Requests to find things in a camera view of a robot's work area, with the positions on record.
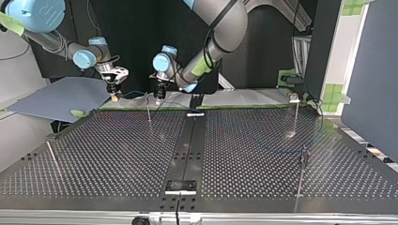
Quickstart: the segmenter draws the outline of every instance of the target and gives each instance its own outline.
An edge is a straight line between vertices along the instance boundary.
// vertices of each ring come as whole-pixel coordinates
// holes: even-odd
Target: wire
[[[178,214],[178,209],[179,209],[179,202],[181,201],[181,194],[178,196],[178,202],[176,204],[176,225],[179,225],[179,214]]]
[[[213,29],[210,28],[207,32],[205,43],[203,44],[203,56],[205,57],[206,66],[210,69],[214,69],[216,65],[214,65],[213,59],[211,58],[210,50],[208,49],[208,41],[211,39],[210,35],[212,34]]]
[[[94,78],[96,76],[96,74],[97,74],[97,70],[94,69],[94,68],[93,68],[93,70],[94,70],[94,72],[93,72],[93,75],[91,75],[91,78]]]
[[[49,53],[58,54],[65,51],[65,61],[68,61],[68,54],[69,54],[69,45],[67,38],[61,35],[57,30],[54,30],[55,34],[58,36],[60,45],[56,50],[49,50],[43,47],[43,49]]]
[[[25,51],[23,51],[23,52],[20,53],[20,54],[15,55],[15,56],[8,57],[8,58],[0,58],[0,61],[6,61],[6,60],[15,59],[15,58],[19,58],[19,57],[21,57],[21,56],[24,56],[25,54],[27,54],[27,52],[29,51],[29,49],[30,49],[30,44],[27,43],[27,48],[25,49]]]
[[[93,19],[91,18],[91,14],[90,14],[90,0],[87,0],[87,15],[88,15],[88,19],[90,19],[91,24],[93,24],[93,26],[97,29],[100,30],[99,27],[97,25],[94,24]]]

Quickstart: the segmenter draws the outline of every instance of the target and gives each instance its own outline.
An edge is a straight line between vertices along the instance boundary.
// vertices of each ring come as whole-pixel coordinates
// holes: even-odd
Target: metal frame
[[[73,131],[79,125],[84,123],[88,118],[80,120],[77,124],[72,125],[63,131],[56,139],[64,137],[69,132]],[[131,221],[137,217],[149,217],[152,221],[161,224],[175,224],[176,223],[176,206],[179,201],[178,208],[179,217],[182,222],[189,222],[190,224],[330,224],[330,223],[354,223],[354,224],[397,224],[398,216],[364,216],[364,215],[343,215],[343,214],[309,214],[309,212],[337,212],[339,209],[349,208],[350,212],[359,214],[372,215],[375,212],[379,213],[383,210],[383,214],[396,214],[397,202],[372,202],[372,205],[360,205],[360,202],[355,201],[329,201],[322,203],[322,207],[318,207],[314,202],[322,201],[317,198],[301,198],[298,202],[298,213],[292,214],[295,200],[287,202],[268,201],[264,202],[245,202],[245,201],[225,201],[217,205],[216,202],[207,201],[201,196],[201,176],[204,164],[205,151],[205,130],[207,118],[203,117],[186,117],[185,126],[181,131],[180,139],[175,149],[175,158],[169,164],[169,171],[164,179],[164,186],[168,180],[196,180],[198,182],[198,190],[196,196],[167,196],[161,194],[153,201],[148,199],[131,199],[122,200],[116,204],[112,204],[107,199],[88,201],[85,199],[76,200],[72,202],[69,200],[60,201],[60,203],[72,203],[76,206],[76,210],[82,211],[66,211],[70,210],[63,205],[55,208],[58,211],[49,210],[23,210],[35,208],[38,205],[45,205],[51,199],[42,199],[41,201],[15,201],[15,198],[4,199],[0,198],[0,202],[5,207],[15,207],[21,210],[0,210],[0,224],[5,223],[19,223],[19,224],[130,224]],[[344,143],[349,145],[352,149],[363,148],[362,145],[352,140],[343,131],[336,129],[337,134],[344,139]],[[32,155],[40,151],[47,151],[45,145],[32,152]],[[386,166],[383,162],[367,152],[358,153],[359,158],[366,158],[372,164],[374,169],[377,169],[387,176],[392,183],[398,183],[396,173]],[[5,172],[0,173],[0,179],[8,177],[15,170],[21,168],[25,162],[19,161]],[[140,211],[137,211],[134,205],[140,206]],[[227,211],[222,210],[225,204],[234,204]],[[207,213],[208,207],[219,208],[219,213]],[[284,212],[281,214],[272,214],[272,212]]]
[[[174,213],[0,211],[0,224],[131,224],[135,217],[150,218],[153,224],[176,224]],[[397,224],[396,216],[343,214],[185,214],[182,224]]]

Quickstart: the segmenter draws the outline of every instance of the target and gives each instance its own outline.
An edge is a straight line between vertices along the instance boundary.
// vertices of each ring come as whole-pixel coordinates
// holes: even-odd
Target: metal bracket
[[[295,12],[298,0],[246,0],[246,9],[251,12],[259,6],[272,6],[278,9],[291,23],[295,20]],[[305,31],[313,21],[302,6],[299,6],[296,18],[296,27],[299,31]]]
[[[166,195],[196,195],[196,181],[169,181]]]
[[[115,84],[119,85],[119,84],[121,84],[122,82],[124,82],[127,79],[127,77],[129,76],[129,71],[126,68],[123,68],[123,67],[115,67],[115,68],[113,68],[113,69],[111,69],[109,71],[101,72],[100,74],[101,75],[103,75],[103,74],[114,74],[114,75],[116,75]],[[104,77],[105,81],[110,80],[110,78],[107,77],[107,76],[103,76],[103,77]]]

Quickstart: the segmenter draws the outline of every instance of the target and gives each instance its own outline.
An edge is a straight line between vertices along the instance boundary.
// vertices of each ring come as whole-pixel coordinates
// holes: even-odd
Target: metal rod
[[[148,113],[148,121],[151,122],[151,118],[150,118],[150,109],[149,109],[149,94],[145,93],[145,98],[146,98],[146,110]]]
[[[53,148],[51,147],[50,142],[47,142],[47,146],[49,147],[49,150],[50,150],[50,153],[51,153],[51,156],[52,156],[53,160],[56,162],[58,159],[55,157],[55,153],[53,151]]]
[[[296,106],[295,127],[296,127],[296,123],[298,121],[298,116],[299,116],[299,102],[298,102],[298,105]]]

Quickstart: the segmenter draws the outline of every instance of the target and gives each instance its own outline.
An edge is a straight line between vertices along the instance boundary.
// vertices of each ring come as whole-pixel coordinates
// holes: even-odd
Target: gray sheet
[[[86,113],[97,109],[108,98],[106,83],[89,78],[64,78],[8,107],[10,111],[41,118],[76,122],[70,111]]]

